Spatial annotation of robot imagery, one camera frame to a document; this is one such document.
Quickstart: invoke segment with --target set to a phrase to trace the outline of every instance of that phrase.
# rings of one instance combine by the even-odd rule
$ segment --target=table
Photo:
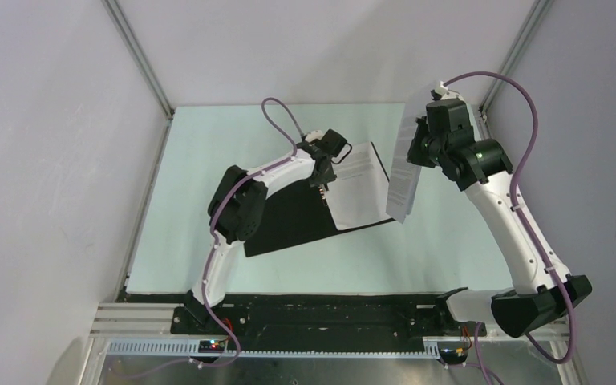
[[[290,108],[304,132],[332,128],[353,144],[372,141],[390,172],[403,104]],[[268,111],[298,139],[279,106]],[[224,171],[233,164],[252,168],[289,150],[259,106],[177,108],[127,292],[189,290],[208,255],[206,208]],[[439,169],[422,171],[415,207],[404,225],[388,223],[253,258],[242,254],[230,293],[391,294],[511,286],[488,226]]]

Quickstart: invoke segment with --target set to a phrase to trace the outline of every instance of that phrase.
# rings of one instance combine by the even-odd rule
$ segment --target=purple cable
[[[521,173],[523,172],[523,167],[525,166],[525,162],[528,160],[528,157],[530,156],[530,153],[532,152],[533,147],[535,146],[535,140],[537,139],[537,133],[539,132],[539,118],[537,117],[537,109],[535,108],[535,103],[533,102],[533,98],[530,97],[528,92],[520,84],[518,84],[515,80],[509,78],[508,76],[500,75],[495,72],[488,72],[488,71],[469,72],[469,73],[459,75],[457,77],[454,77],[448,80],[447,82],[444,83],[444,85],[449,86],[450,84],[454,82],[457,82],[462,79],[470,78],[473,76],[488,76],[488,77],[499,79],[501,81],[511,84],[523,95],[523,97],[525,97],[525,101],[528,102],[530,111],[533,114],[533,134],[530,136],[528,147],[525,149],[525,153],[523,154],[521,161],[518,162],[518,165],[516,166],[516,171],[513,173],[513,178],[511,179],[511,185],[509,186],[509,194],[511,195],[511,205],[513,207],[518,207],[519,205],[518,198],[517,198],[518,197],[517,195],[518,181],[521,178]],[[568,294],[568,290],[565,288],[565,285],[563,285],[563,281],[558,276],[558,273],[556,272],[556,270],[553,269],[553,263],[551,262],[551,258],[549,258],[549,254],[546,252],[546,250],[544,250],[544,246],[542,245],[539,237],[535,233],[535,230],[533,229],[532,225],[528,221],[528,218],[525,216],[525,214],[523,214],[522,210],[515,209],[514,211],[516,212],[516,215],[518,215],[518,218],[521,220],[521,223],[523,224],[523,227],[525,227],[525,231],[530,236],[530,239],[533,241],[533,244],[535,245],[537,252],[540,254],[540,257],[542,261],[544,262],[544,265],[549,270],[549,274],[551,274],[551,278],[553,282],[556,284],[558,289],[561,291],[561,295],[563,296],[563,301],[565,302],[565,308],[568,311],[568,321],[569,321],[568,323],[570,327],[568,351],[566,351],[565,355],[559,359],[550,355],[548,351],[546,351],[537,341],[535,341],[535,338],[533,338],[533,336],[530,335],[530,333],[527,333],[526,336],[528,337],[530,342],[535,346],[535,348],[542,355],[544,355],[549,361],[559,364],[559,365],[563,363],[567,363],[573,358],[573,355],[575,352],[575,345],[577,342],[577,334],[576,334],[577,320],[575,318],[573,302],[570,300],[570,295]]]
[[[480,368],[480,371],[483,372],[483,378],[485,378],[485,382],[488,385],[492,385],[492,380],[488,376],[488,373],[490,372],[490,370],[487,367],[485,367],[485,365],[483,364],[483,356],[480,355],[480,345],[478,343],[478,334],[480,333],[481,326],[483,326],[482,322],[478,322],[476,324],[476,330],[473,332],[473,346],[476,348],[476,358],[478,359],[478,367]]]
[[[443,365],[447,365],[445,361],[443,361],[443,359],[439,359],[440,363],[442,363]],[[456,365],[448,365],[448,369],[462,369],[464,367],[475,367],[476,369],[481,369],[482,367],[477,364],[477,363],[464,363],[464,364],[456,364]],[[497,382],[500,385],[504,385],[504,382],[499,378],[499,376],[494,372],[489,370],[487,367],[485,368],[485,371],[491,375],[494,379],[497,380]]]
[[[221,202],[220,205],[218,205],[218,209],[216,209],[216,212],[213,214],[212,220],[211,220],[211,226],[209,227],[209,232],[211,233],[211,235],[213,236],[213,244],[214,245],[219,245],[220,244],[220,239],[218,239],[218,236],[216,235],[216,223],[218,223],[218,218],[221,216],[221,213],[223,212],[223,209],[225,208],[225,206],[228,204],[228,202],[230,202],[230,199],[232,199],[235,195],[235,193],[237,192],[238,189],[240,189],[240,187],[246,183],[248,180],[251,180],[252,178],[261,175],[262,172],[264,171],[270,171],[276,167],[279,167],[287,162],[291,161],[291,157],[292,156],[296,156],[296,143],[291,139],[291,137],[289,136],[289,134],[287,134],[280,126],[278,126],[268,115],[268,112],[265,110],[265,105],[268,102],[275,102],[277,104],[279,104],[280,106],[282,106],[282,108],[285,109],[285,111],[287,112],[287,114],[289,114],[291,120],[294,122],[294,125],[296,126],[297,130],[299,133],[302,133],[301,131],[301,127],[298,125],[298,122],[296,121],[296,118],[294,118],[294,114],[291,113],[291,110],[279,99],[275,99],[275,98],[265,98],[262,102],[261,102],[261,110],[263,111],[263,116],[265,116],[265,118],[268,120],[268,123],[270,123],[270,125],[272,125],[276,130],[278,130],[282,136],[284,136],[291,144],[291,155],[287,156],[285,159],[279,160],[273,164],[271,164],[270,166],[263,168],[260,171],[257,171],[251,175],[247,175],[244,178],[242,178],[239,182],[237,182],[232,189],[230,189],[230,192],[228,192],[228,195],[226,195],[223,198],[223,201]],[[198,361],[196,359],[192,359],[192,358],[186,358],[186,359],[173,359],[172,361],[168,361],[166,363],[163,363],[161,365],[159,365],[158,367],[153,367],[152,369],[150,369],[149,371],[145,371],[143,373],[139,373],[136,375],[121,375],[119,373],[115,373],[112,372],[113,375],[120,377],[122,379],[139,379],[142,378],[146,375],[150,375],[156,371],[159,371],[161,369],[164,369],[165,367],[169,367],[171,365],[177,364],[177,363],[187,363],[190,362],[190,360],[192,359],[193,361],[197,362],[197,365],[201,365],[202,367],[224,367],[227,366],[231,363],[233,363],[239,356],[241,353],[241,347],[240,347],[240,342],[237,339],[237,336],[233,333],[232,330],[230,330],[224,323],[223,321],[221,321],[220,318],[218,318],[216,316],[216,314],[213,313],[213,310],[211,309],[211,305],[209,304],[209,300],[206,298],[206,284],[204,282],[206,282],[206,277],[209,275],[209,269],[211,268],[211,263],[213,261],[213,256],[214,256],[214,251],[215,249],[212,247],[211,250],[209,251],[209,256],[206,258],[206,263],[204,266],[204,273],[203,273],[203,278],[202,278],[202,286],[201,286],[201,293],[202,293],[202,300],[204,301],[204,306],[206,308],[206,311],[209,313],[209,315],[211,316],[211,318],[213,318],[213,321],[215,321],[218,326],[220,326],[223,330],[225,330],[225,333],[227,333],[230,338],[235,342],[235,355],[233,356],[233,359],[225,362],[225,363],[203,363],[201,361]]]

